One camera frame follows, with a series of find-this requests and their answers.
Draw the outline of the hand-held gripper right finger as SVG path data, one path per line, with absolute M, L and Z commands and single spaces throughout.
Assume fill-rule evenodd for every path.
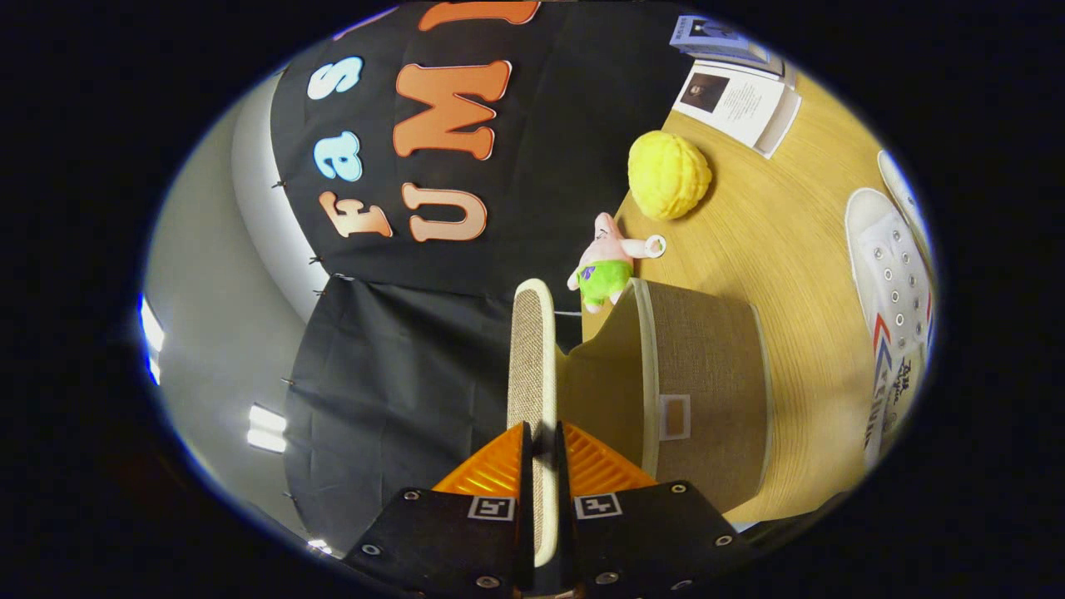
M 659 482 L 562 423 L 559 543 L 580 597 L 707 597 L 753 547 L 686 480 Z

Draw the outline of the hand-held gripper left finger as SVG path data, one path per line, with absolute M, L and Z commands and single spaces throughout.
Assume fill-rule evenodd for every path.
M 347 567 L 395 597 L 517 597 L 532 582 L 532 440 L 503 432 L 433 487 L 388 501 Z

